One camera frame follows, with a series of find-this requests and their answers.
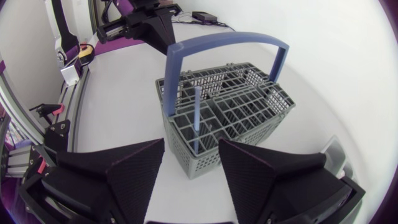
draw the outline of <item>metal frame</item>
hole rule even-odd
[[[44,143],[44,128],[33,117],[29,110],[20,103],[21,100],[15,94],[15,88],[7,71],[0,74],[0,103],[6,109],[7,114],[17,124],[18,128],[34,143]]]
[[[65,108],[63,110],[63,113],[56,115],[52,122],[53,124],[55,124],[65,120],[70,121],[70,129],[68,134],[68,152],[75,152],[77,148],[80,108],[81,104],[83,103],[83,96],[89,76],[90,71],[87,67],[85,67],[80,77],[80,81],[76,85],[63,87],[58,104],[63,103]]]

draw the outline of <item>purple strip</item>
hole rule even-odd
[[[122,16],[126,16],[134,10],[134,7],[129,0],[113,0],[113,4],[119,10]]]
[[[6,69],[6,64],[4,63],[4,61],[0,62],[0,73],[4,72]]]
[[[112,50],[117,50],[124,47],[143,43],[144,41],[142,40],[126,39],[123,37],[116,40],[108,41],[105,44],[101,44],[101,42],[98,41],[97,45],[95,46],[95,55],[100,55],[106,52],[110,52]]]

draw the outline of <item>blue handle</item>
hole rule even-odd
[[[167,49],[166,74],[164,79],[164,113],[166,113],[167,116],[175,114],[178,81],[181,73],[182,59],[185,56],[215,47],[249,42],[273,44],[279,47],[269,75],[269,79],[276,82],[285,62],[289,46],[269,35],[252,32],[227,32],[196,37],[170,45]]]

